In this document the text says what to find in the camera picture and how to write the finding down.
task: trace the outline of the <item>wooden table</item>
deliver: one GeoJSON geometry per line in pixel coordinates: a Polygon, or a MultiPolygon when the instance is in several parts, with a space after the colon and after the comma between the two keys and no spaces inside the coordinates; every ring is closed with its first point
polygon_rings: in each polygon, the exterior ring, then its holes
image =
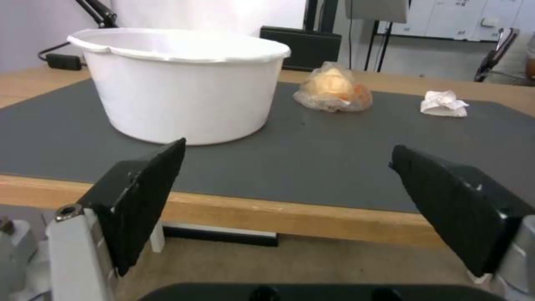
{"type": "MultiPolygon", "coordinates": [[[[461,99],[504,104],[535,117],[535,88],[355,72],[373,91],[424,95],[452,89],[461,99]]],[[[305,72],[282,71],[279,80],[300,83],[305,72]]],[[[89,72],[45,66],[0,75],[0,108],[89,78],[89,72]]],[[[55,209],[78,200],[86,183],[0,175],[0,204],[55,209]]],[[[172,192],[164,221],[356,239],[381,243],[443,246],[419,214],[251,200],[172,192]]]]}

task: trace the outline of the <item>chair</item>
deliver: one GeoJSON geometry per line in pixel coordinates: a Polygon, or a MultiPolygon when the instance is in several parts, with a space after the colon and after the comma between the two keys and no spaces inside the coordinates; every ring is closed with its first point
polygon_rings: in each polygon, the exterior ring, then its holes
{"type": "Polygon", "coordinates": [[[517,28],[501,28],[499,33],[500,38],[498,39],[498,44],[496,45],[496,48],[491,50],[487,54],[487,56],[483,59],[483,61],[479,65],[479,68],[476,71],[476,75],[473,79],[476,82],[484,81],[485,78],[489,75],[489,73],[497,73],[504,76],[517,77],[515,75],[509,75],[506,73],[501,73],[499,71],[493,71],[492,69],[498,64],[498,62],[502,59],[503,55],[511,47],[513,42],[520,34],[520,30],[518,30],[517,28]]]}

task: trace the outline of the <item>plastic bag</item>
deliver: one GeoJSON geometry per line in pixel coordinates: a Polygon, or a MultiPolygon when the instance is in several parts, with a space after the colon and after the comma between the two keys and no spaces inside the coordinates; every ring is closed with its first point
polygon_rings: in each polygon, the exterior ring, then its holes
{"type": "Polygon", "coordinates": [[[362,111],[373,103],[370,90],[358,84],[351,71],[332,62],[314,69],[294,99],[307,108],[328,112],[362,111]]]}

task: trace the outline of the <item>bowl rim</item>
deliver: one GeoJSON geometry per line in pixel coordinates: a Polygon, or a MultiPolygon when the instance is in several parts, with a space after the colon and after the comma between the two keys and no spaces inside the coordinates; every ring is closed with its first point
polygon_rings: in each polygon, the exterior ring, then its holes
{"type": "Polygon", "coordinates": [[[286,58],[290,56],[291,50],[288,45],[276,41],[261,39],[259,37],[217,33],[217,32],[203,32],[192,31],[186,29],[151,29],[151,28],[102,28],[102,29],[84,29],[75,32],[67,37],[67,41],[83,51],[95,53],[112,53],[124,57],[146,59],[150,61],[165,61],[165,62],[181,62],[181,63],[251,63],[251,62],[269,62],[275,59],[286,58]],[[174,54],[168,52],[155,52],[148,50],[136,50],[131,48],[121,48],[107,46],[99,43],[88,42],[85,39],[88,37],[109,34],[139,34],[139,33],[153,33],[153,34],[175,34],[188,36],[204,36],[221,40],[226,37],[229,39],[243,40],[244,43],[265,43],[269,45],[272,51],[261,51],[260,54],[250,56],[232,56],[232,55],[209,55],[209,56],[185,56],[184,54],[174,54]]]}

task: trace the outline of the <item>crumpled paper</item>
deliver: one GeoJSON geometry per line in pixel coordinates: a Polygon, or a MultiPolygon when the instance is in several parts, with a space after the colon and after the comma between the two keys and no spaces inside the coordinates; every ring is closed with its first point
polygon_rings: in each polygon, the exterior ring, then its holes
{"type": "Polygon", "coordinates": [[[436,116],[466,117],[468,104],[457,99],[451,90],[444,92],[427,91],[420,104],[420,112],[436,116]]]}
{"type": "Polygon", "coordinates": [[[294,99],[307,108],[327,112],[362,111],[373,103],[370,90],[357,83],[351,71],[332,62],[314,69],[294,99]]]}

